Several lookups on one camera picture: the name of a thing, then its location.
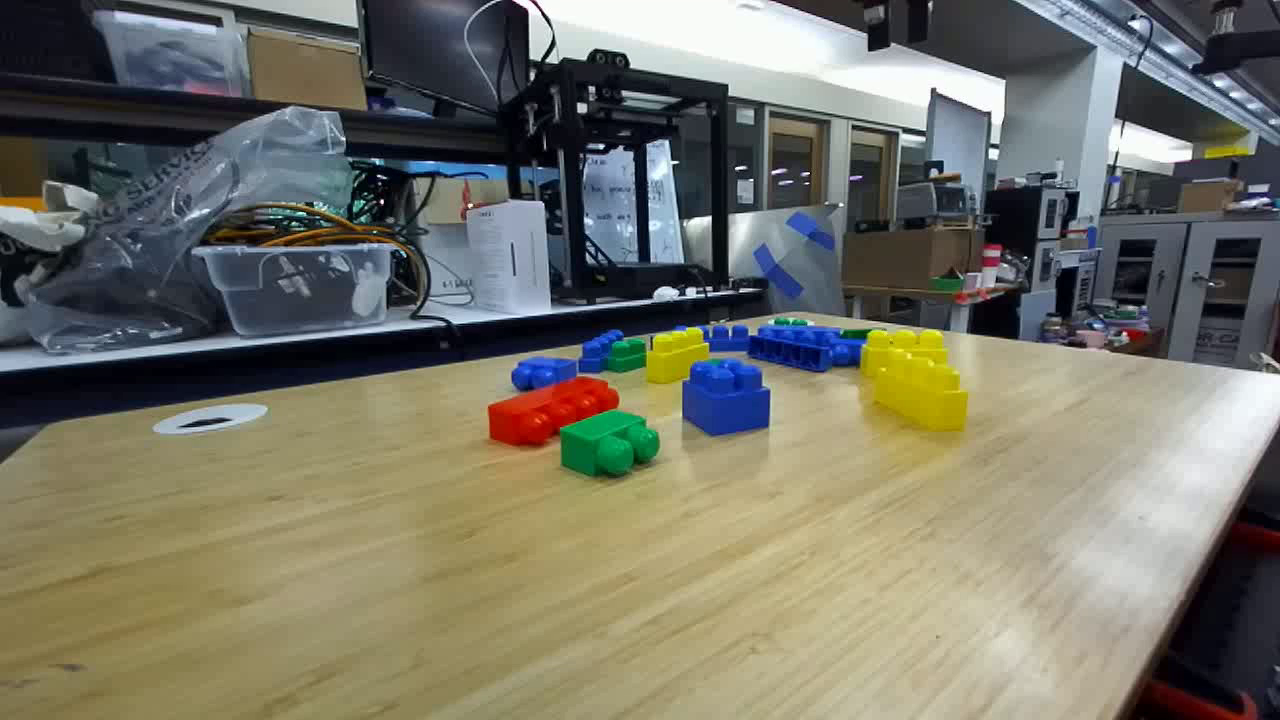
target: white box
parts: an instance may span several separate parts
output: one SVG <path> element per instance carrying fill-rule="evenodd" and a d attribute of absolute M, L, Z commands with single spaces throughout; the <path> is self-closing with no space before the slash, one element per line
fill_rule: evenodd
<path fill-rule="evenodd" d="M 477 310 L 550 310 L 548 209 L 540 201 L 472 209 L 469 256 Z"/>

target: plastic bag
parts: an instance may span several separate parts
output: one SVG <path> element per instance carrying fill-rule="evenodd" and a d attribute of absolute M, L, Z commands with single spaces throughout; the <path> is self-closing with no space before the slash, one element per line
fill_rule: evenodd
<path fill-rule="evenodd" d="M 281 110 L 237 126 L 83 215 L 83 243 L 32 290 L 26 332 L 46 354 L 105 354 L 207 338 L 221 301 L 192 259 L 229 213 L 264 201 L 342 209 L 347 161 L 334 113 Z"/>

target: red block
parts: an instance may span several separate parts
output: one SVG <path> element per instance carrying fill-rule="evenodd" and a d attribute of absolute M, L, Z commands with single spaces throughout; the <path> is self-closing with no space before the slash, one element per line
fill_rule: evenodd
<path fill-rule="evenodd" d="M 561 424 L 614 410 L 614 391 L 597 378 L 570 378 L 563 384 L 524 391 L 500 406 L 486 406 L 486 442 L 540 449 Z"/>

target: metal shelf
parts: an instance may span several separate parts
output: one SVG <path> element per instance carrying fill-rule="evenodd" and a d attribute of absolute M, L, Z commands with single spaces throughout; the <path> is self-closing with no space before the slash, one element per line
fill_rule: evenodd
<path fill-rule="evenodd" d="M 8 136 L 197 143 L 273 110 L 281 103 L 0 72 L 0 134 Z M 496 126 L 338 116 L 353 156 L 505 163 L 505 134 Z"/>

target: green block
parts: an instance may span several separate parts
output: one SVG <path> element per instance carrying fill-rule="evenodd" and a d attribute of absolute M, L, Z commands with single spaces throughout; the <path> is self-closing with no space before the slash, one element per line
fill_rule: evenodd
<path fill-rule="evenodd" d="M 629 478 L 635 466 L 653 466 L 660 435 L 643 417 L 600 412 L 561 430 L 561 468 L 583 478 Z"/>
<path fill-rule="evenodd" d="M 643 341 L 641 341 L 641 338 L 614 341 L 614 345 L 606 350 L 602 367 L 606 367 L 606 374 L 635 374 L 635 367 L 643 367 Z"/>

